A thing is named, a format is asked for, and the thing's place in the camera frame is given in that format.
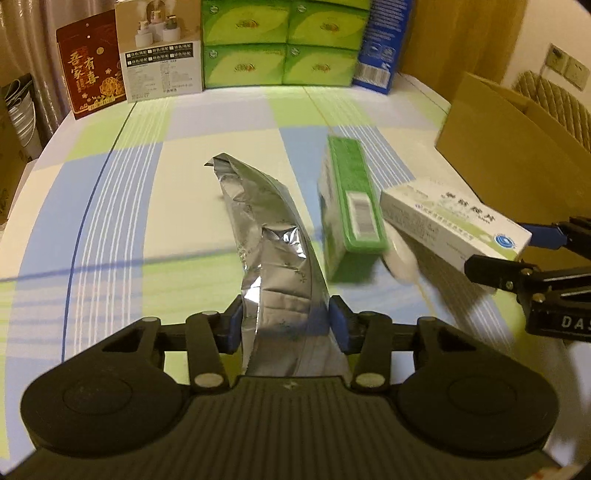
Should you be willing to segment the silver foil bag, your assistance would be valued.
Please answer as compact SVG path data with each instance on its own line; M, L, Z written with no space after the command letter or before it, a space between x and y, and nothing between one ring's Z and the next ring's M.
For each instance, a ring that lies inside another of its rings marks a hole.
M242 368L249 376L351 378L329 326L329 292L286 186L226 153L211 158L242 261Z

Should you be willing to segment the beige rice spoon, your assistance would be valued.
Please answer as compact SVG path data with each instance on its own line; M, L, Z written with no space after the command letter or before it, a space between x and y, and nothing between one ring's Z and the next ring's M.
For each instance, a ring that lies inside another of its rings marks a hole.
M420 279L417 258L398 230L389 223L384 224L389 246L383 254L383 263L401 283L416 284Z

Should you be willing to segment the white medicine box blue logo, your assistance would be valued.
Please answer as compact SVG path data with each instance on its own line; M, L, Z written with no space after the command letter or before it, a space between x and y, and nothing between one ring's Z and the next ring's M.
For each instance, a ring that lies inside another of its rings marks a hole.
M429 178L383 191L380 205L384 221L460 272L474 255L518 260L532 237L501 213Z

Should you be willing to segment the green white medicine box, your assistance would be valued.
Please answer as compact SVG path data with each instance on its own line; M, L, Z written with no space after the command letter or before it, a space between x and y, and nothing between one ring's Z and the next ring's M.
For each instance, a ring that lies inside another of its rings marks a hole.
M360 141L329 135L318 195L328 281L369 281L388 238Z

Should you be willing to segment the brown cardboard box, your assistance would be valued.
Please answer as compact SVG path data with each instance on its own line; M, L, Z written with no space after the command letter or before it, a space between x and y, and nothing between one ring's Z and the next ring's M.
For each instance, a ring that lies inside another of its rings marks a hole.
M479 199L517 223L590 214L590 154L532 100L466 74L437 150Z

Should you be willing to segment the quilted chair back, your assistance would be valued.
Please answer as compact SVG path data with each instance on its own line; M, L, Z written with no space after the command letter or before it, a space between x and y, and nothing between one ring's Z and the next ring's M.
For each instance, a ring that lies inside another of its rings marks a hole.
M513 90L541 106L590 151L590 112L575 96L531 70L518 76Z

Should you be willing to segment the checked tablecloth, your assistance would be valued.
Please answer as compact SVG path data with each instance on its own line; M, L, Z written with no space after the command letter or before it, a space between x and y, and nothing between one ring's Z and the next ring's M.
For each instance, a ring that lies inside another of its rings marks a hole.
M434 144L449 103L400 75L390 95L266 87L123 103L64 119L1 230L1 467L32 449L19 415L41 373L130 322L223 308L242 271L208 161L225 152L287 186L312 237L329 135L359 139L384 190L462 181Z

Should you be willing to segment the wooden door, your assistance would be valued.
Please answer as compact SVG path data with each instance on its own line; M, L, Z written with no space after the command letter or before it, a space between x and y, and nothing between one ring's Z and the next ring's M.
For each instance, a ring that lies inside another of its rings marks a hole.
M501 82L526 6L515 0L415 1L399 70L447 100L466 72Z

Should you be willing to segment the brown cardboard boxes pile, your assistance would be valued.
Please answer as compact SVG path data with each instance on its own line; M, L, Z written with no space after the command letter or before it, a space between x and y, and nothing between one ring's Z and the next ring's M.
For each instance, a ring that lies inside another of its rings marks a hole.
M1 224L8 219L25 167L32 160L26 147L38 139L32 91L31 74L1 88Z

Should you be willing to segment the blue milk carton box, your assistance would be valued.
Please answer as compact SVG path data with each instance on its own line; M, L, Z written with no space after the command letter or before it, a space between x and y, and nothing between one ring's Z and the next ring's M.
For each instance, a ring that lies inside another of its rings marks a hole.
M356 71L353 74L354 85L384 95L390 93L412 9L411 0L372 2Z

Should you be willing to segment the white humidifier box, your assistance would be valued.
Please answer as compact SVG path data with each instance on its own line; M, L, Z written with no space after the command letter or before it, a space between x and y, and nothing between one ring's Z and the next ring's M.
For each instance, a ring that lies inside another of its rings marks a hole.
M200 1L117 1L114 12L129 102L204 90Z

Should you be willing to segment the green tissue box stack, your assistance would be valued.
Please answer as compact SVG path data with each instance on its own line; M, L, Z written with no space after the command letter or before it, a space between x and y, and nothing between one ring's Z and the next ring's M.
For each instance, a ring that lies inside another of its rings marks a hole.
M352 84L370 1L203 1L204 85Z

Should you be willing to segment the red gift box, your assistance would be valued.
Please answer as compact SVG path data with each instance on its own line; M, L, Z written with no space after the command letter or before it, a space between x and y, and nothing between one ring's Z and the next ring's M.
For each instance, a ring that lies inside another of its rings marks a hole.
M113 9L59 28L56 41L76 120L126 100Z

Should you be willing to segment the pink curtain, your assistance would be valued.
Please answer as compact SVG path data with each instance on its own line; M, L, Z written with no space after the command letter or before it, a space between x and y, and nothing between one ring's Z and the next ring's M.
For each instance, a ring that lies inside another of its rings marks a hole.
M33 78L38 130L46 142L70 111L56 31L114 7L102 0L17 0L1 3L1 84Z

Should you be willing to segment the wall socket pair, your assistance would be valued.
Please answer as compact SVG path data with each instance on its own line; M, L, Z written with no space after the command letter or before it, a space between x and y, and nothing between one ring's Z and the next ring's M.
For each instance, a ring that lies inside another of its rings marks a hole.
M544 65L580 91L585 89L590 77L590 69L587 66L554 44L548 48Z

